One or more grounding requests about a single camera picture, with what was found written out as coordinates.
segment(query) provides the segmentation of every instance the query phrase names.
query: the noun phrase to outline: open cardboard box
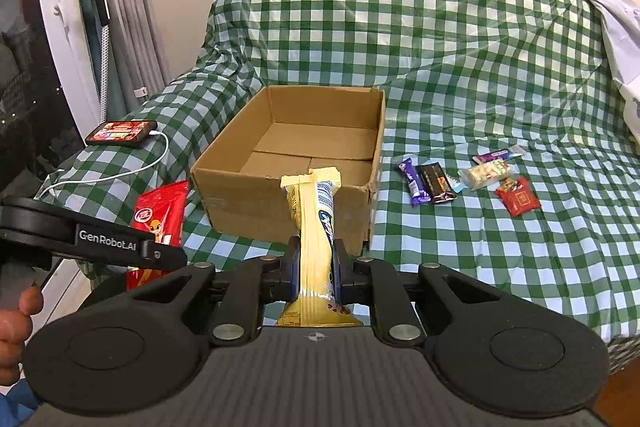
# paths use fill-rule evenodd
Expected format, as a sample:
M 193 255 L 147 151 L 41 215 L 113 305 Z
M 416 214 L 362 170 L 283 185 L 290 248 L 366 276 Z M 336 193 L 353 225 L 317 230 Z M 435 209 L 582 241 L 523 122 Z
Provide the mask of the open cardboard box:
M 298 231 L 280 178 L 337 167 L 335 237 L 361 254 L 369 240 L 385 95 L 369 87 L 261 89 L 196 161 L 191 175 L 218 232 L 286 243 Z

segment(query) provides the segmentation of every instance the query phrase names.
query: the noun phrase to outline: candy bar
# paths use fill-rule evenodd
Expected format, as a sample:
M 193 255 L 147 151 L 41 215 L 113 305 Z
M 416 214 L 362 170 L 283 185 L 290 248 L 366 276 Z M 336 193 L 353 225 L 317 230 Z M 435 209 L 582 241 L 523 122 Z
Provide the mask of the candy bar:
M 439 163 L 419 165 L 418 171 L 433 204 L 446 203 L 457 198 Z
M 500 149 L 499 151 L 488 152 L 486 154 L 479 154 L 474 156 L 474 162 L 483 164 L 492 160 L 510 160 L 512 158 L 519 158 L 526 155 L 527 151 L 519 145 L 512 145 L 507 149 Z
M 411 204 L 415 206 L 417 204 L 430 203 L 431 197 L 425 190 L 420 176 L 418 176 L 418 173 L 415 171 L 411 158 L 402 161 L 400 165 L 398 165 L 398 168 L 404 172 L 406 177 L 409 193 L 411 194 Z
M 495 190 L 495 193 L 498 194 L 504 206 L 507 207 L 511 217 L 516 217 L 530 210 L 540 208 L 540 202 L 538 198 L 533 195 L 533 192 L 531 192 L 526 179 L 521 176 L 517 182 L 520 188 L 516 188 L 510 192 Z
M 504 160 L 493 160 L 458 172 L 463 184 L 471 190 L 478 190 L 510 176 L 511 166 Z
M 156 243 L 179 247 L 188 192 L 189 182 L 186 180 L 145 192 L 136 202 L 131 226 L 153 233 Z M 168 273 L 170 272 L 129 267 L 126 274 L 127 290 L 145 285 Z
M 332 283 L 334 194 L 340 188 L 335 167 L 309 169 L 309 174 L 283 176 L 280 187 L 300 231 L 300 292 L 286 304 L 278 326 L 361 326 L 335 299 Z

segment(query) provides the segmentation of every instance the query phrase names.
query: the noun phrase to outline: smartphone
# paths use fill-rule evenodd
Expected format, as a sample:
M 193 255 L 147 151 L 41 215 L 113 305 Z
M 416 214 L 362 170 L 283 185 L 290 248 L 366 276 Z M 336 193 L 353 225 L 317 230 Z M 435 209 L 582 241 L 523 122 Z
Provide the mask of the smartphone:
M 87 145 L 120 145 L 142 147 L 147 136 L 158 127 L 154 120 L 130 120 L 101 123 L 84 142 Z

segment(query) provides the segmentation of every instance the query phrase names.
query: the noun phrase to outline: bed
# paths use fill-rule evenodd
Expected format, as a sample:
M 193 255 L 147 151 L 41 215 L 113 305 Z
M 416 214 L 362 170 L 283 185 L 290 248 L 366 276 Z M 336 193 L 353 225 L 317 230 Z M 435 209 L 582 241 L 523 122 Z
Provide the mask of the bed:
M 270 84 L 378 86 L 387 98 L 370 255 L 414 271 L 437 261 L 575 317 L 609 345 L 612 370 L 640 354 L 640 160 L 587 0 L 215 0 L 195 67 L 130 119 L 170 138 L 158 169 L 68 185 L 46 201 L 130 223 L 137 197 L 184 179 L 216 134 Z M 412 207 L 405 156 L 455 174 L 518 143 L 514 163 L 542 209 L 511 219 L 488 189 Z M 138 168 L 161 155 L 87 147 L 60 180 Z M 182 243 L 233 269 L 283 245 L 212 230 L 192 190 Z M 84 266 L 95 282 L 102 266 Z

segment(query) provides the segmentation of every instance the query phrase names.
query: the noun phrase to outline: red candy wrapper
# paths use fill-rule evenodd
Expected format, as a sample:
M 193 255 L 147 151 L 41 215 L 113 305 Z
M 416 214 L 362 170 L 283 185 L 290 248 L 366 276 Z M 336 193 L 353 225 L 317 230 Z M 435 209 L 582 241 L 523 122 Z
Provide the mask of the red candy wrapper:
M 156 243 L 180 246 L 180 232 L 189 182 L 163 185 L 142 194 L 136 202 L 132 227 L 156 236 Z M 127 269 L 127 290 L 138 288 L 170 272 L 146 268 Z
M 531 192 L 526 179 L 521 176 L 518 178 L 518 183 L 521 187 L 511 192 L 494 190 L 494 192 L 500 196 L 504 206 L 507 207 L 511 217 L 516 217 L 530 210 L 540 208 L 540 202 L 538 198 L 533 195 L 533 192 Z

